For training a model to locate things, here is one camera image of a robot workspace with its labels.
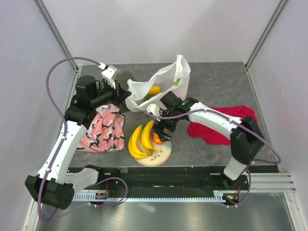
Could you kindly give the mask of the orange fake persimmon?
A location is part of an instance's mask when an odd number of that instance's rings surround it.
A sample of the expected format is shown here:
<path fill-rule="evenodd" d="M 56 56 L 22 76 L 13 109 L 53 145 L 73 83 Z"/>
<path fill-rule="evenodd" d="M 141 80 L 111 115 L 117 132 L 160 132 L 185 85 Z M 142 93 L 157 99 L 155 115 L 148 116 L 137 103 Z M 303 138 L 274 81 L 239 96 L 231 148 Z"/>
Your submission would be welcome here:
<path fill-rule="evenodd" d="M 166 141 L 161 141 L 159 136 L 155 132 L 152 134 L 152 139 L 153 139 L 153 142 L 156 144 L 162 145 L 166 143 Z"/>

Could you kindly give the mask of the yellow fake banana bunch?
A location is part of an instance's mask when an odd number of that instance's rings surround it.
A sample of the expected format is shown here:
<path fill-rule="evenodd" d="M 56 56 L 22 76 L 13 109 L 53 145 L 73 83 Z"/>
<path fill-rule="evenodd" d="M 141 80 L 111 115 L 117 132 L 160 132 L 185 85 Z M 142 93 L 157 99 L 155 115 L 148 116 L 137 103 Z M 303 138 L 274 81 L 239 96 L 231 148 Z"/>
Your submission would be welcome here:
<path fill-rule="evenodd" d="M 133 158 L 140 160 L 156 152 L 150 139 L 153 125 L 154 120 L 150 120 L 144 128 L 139 125 L 130 136 L 128 151 Z"/>

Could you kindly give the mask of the yellow fake mango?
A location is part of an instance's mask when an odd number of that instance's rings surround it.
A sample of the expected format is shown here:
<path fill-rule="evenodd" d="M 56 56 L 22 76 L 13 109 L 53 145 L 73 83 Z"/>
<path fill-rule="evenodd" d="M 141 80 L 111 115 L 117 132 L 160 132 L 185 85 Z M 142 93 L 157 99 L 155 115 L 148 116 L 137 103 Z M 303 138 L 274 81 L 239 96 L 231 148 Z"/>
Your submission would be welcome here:
<path fill-rule="evenodd" d="M 161 88 L 159 86 L 153 85 L 148 91 L 147 95 L 157 95 L 161 92 Z"/>

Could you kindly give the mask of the white plastic bag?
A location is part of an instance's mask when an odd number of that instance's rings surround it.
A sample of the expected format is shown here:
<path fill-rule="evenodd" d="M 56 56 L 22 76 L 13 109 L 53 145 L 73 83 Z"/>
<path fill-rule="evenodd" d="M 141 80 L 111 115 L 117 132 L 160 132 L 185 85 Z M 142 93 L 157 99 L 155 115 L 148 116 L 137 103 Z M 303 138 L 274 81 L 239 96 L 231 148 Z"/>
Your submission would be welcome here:
<path fill-rule="evenodd" d="M 131 95 L 125 100 L 127 108 L 132 112 L 138 112 L 145 111 L 150 104 L 156 104 L 166 109 L 160 99 L 169 91 L 184 100 L 188 91 L 190 73 L 191 68 L 188 62 L 183 55 L 179 54 L 173 64 L 159 69 L 148 81 L 140 82 L 129 79 L 127 84 Z M 159 86 L 161 92 L 144 101 L 143 99 L 153 85 Z"/>

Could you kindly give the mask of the green fake lime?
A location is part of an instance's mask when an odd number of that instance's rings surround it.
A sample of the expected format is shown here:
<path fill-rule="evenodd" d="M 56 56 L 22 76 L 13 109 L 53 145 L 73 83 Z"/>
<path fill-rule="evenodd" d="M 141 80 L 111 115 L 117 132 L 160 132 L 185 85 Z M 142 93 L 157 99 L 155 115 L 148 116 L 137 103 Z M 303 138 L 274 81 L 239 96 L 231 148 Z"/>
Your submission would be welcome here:
<path fill-rule="evenodd" d="M 154 96 L 155 96 L 155 95 L 146 95 L 146 96 L 144 97 L 144 100 L 147 101 L 147 100 L 151 99 L 151 98 L 154 97 Z"/>

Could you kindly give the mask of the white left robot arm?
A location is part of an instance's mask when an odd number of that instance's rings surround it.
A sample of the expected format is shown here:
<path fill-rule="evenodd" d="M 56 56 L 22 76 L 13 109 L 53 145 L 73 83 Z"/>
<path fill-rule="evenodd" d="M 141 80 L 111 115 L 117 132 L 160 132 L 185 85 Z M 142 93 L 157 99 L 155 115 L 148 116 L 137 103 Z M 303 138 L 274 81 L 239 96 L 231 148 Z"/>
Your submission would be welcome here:
<path fill-rule="evenodd" d="M 67 176 L 67 170 L 96 116 L 96 109 L 107 103 L 118 106 L 131 92 L 116 80 L 97 81 L 93 76 L 80 77 L 75 89 L 76 94 L 63 115 L 64 126 L 51 154 L 38 173 L 25 180 L 26 188 L 38 205 L 67 209 L 76 193 L 87 187 L 101 189 L 106 182 L 101 167 L 87 165 L 73 176 Z"/>

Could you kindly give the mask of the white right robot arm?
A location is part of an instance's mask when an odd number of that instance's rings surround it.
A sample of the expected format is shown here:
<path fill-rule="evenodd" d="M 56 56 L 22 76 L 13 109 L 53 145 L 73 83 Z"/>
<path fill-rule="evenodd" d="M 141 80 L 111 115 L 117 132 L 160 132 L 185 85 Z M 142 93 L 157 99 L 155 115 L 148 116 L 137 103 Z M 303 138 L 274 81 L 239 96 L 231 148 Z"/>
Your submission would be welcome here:
<path fill-rule="evenodd" d="M 191 97 L 182 100 L 171 91 L 160 101 L 163 109 L 156 104 L 146 109 L 155 118 L 153 129 L 160 141 L 170 141 L 169 132 L 174 132 L 177 122 L 184 119 L 218 132 L 231 142 L 231 159 L 223 170 L 220 183 L 228 190 L 236 186 L 238 177 L 263 146 L 264 137 L 257 122 L 250 116 L 240 118 L 224 114 Z"/>

